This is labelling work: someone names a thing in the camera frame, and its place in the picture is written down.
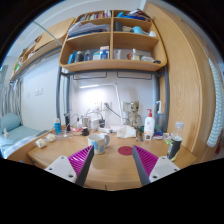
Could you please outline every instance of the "white bottle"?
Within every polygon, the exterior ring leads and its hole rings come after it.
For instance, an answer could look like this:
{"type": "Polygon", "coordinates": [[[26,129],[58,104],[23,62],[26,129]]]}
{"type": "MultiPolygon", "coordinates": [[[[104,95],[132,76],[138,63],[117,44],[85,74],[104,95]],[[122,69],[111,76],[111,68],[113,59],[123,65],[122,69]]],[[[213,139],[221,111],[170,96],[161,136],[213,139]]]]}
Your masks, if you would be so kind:
{"type": "Polygon", "coordinates": [[[133,49],[131,60],[137,60],[137,61],[140,61],[140,57],[139,57],[139,55],[137,54],[136,49],[133,49]]]}
{"type": "Polygon", "coordinates": [[[155,119],[152,117],[152,110],[149,110],[149,116],[145,119],[145,126],[144,126],[144,135],[145,140],[151,140],[152,136],[154,134],[154,128],[155,128],[155,119]]]}

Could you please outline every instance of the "red cap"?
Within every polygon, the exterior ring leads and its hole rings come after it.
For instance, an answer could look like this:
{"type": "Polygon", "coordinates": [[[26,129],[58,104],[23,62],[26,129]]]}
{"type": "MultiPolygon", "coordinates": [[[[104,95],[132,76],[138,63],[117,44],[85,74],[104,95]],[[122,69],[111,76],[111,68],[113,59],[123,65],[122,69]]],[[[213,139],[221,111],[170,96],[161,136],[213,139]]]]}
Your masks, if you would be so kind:
{"type": "Polygon", "coordinates": [[[152,109],[147,109],[147,110],[150,111],[150,112],[149,112],[149,117],[152,117],[152,109]]]}

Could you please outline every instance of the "wooden shelf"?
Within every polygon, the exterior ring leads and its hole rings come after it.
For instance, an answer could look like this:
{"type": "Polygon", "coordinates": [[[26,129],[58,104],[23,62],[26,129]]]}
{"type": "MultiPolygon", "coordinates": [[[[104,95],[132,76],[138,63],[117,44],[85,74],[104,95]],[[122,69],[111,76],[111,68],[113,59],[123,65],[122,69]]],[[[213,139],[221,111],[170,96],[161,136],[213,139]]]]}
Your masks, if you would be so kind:
{"type": "Polygon", "coordinates": [[[114,48],[137,49],[143,51],[152,51],[159,39],[144,34],[114,32],[114,48]]]}
{"type": "Polygon", "coordinates": [[[135,26],[139,26],[145,32],[148,32],[152,25],[152,22],[146,22],[146,21],[142,21],[142,20],[138,20],[138,19],[122,18],[122,17],[121,18],[115,17],[114,22],[120,22],[122,24],[122,26],[128,26],[131,28],[133,28],[135,26]]]}
{"type": "MultiPolygon", "coordinates": [[[[74,20],[74,17],[63,20],[62,22],[49,27],[47,30],[52,33],[52,35],[54,35],[54,37],[56,37],[61,43],[64,43],[64,40],[67,36],[67,31],[74,20]]],[[[14,81],[19,76],[19,73],[23,71],[33,61],[35,61],[42,55],[45,55],[46,53],[60,47],[59,43],[46,31],[43,32],[39,37],[37,37],[36,41],[37,42],[34,46],[32,46],[30,49],[27,49],[24,54],[20,55],[20,57],[22,56],[23,59],[22,67],[20,67],[15,73],[14,70],[12,71],[10,81],[14,81]]]]}
{"type": "MultiPolygon", "coordinates": [[[[100,32],[81,35],[73,38],[66,37],[63,44],[61,54],[59,57],[59,65],[70,72],[73,71],[84,71],[84,70],[94,70],[94,69],[133,69],[133,70],[145,70],[145,71],[157,71],[161,67],[165,66],[167,63],[165,50],[162,44],[162,40],[159,33],[150,19],[150,21],[143,21],[137,19],[120,18],[116,17],[119,12],[123,10],[111,10],[112,17],[110,18],[98,18],[94,20],[83,21],[82,24],[93,23],[95,25],[100,24],[111,24],[110,32],[100,32]],[[143,31],[149,33],[154,31],[157,37],[150,37],[145,34],[136,34],[129,32],[116,32],[113,31],[114,22],[121,22],[122,26],[134,27],[140,26],[143,31]],[[78,63],[68,63],[69,56],[73,51],[85,51],[91,49],[98,49],[102,46],[110,47],[110,59],[107,60],[90,60],[78,63]],[[150,52],[151,56],[155,60],[161,61],[161,64],[125,60],[125,59],[113,59],[114,49],[132,49],[150,52]]],[[[74,23],[77,23],[81,16],[80,15],[74,23]]]]}

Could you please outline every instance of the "box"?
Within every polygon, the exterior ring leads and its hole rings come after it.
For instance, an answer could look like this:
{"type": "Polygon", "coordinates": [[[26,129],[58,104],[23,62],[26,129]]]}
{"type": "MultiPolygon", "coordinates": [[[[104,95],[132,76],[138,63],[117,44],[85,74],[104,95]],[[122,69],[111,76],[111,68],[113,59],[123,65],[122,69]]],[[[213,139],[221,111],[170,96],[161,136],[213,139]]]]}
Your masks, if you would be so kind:
{"type": "Polygon", "coordinates": [[[100,60],[109,59],[109,46],[100,48],[100,60]]]}

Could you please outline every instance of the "bookshelf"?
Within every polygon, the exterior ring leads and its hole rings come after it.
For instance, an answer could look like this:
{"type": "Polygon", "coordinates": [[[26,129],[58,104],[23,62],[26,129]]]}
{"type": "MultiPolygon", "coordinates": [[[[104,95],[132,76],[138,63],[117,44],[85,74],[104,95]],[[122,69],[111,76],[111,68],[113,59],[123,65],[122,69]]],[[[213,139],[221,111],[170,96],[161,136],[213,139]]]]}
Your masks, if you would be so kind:
{"type": "Polygon", "coordinates": [[[73,71],[84,71],[94,69],[133,69],[133,70],[144,70],[144,71],[157,71],[167,64],[167,58],[163,47],[162,40],[159,32],[157,31],[152,19],[146,21],[116,17],[120,12],[124,14],[129,11],[126,10],[110,10],[111,17],[94,18],[91,20],[80,21],[85,15],[92,15],[95,13],[102,13],[103,11],[95,11],[81,14],[77,17],[73,24],[81,22],[82,25],[92,23],[94,25],[110,24],[110,31],[84,34],[74,37],[69,37],[67,34],[64,44],[61,49],[59,56],[59,65],[70,72],[73,71]],[[122,26],[133,28],[135,26],[141,27],[144,32],[149,33],[154,31],[156,37],[151,37],[146,34],[137,34],[124,31],[114,31],[114,22],[120,22],[122,26]],[[92,60],[82,61],[68,64],[68,59],[73,51],[95,50],[99,51],[100,47],[109,46],[110,57],[106,60],[92,60]],[[156,64],[145,61],[134,61],[128,60],[127,57],[121,59],[114,58],[114,49],[121,49],[121,51],[132,53],[133,48],[137,51],[149,52],[154,60],[159,60],[161,63],[156,64]]]}

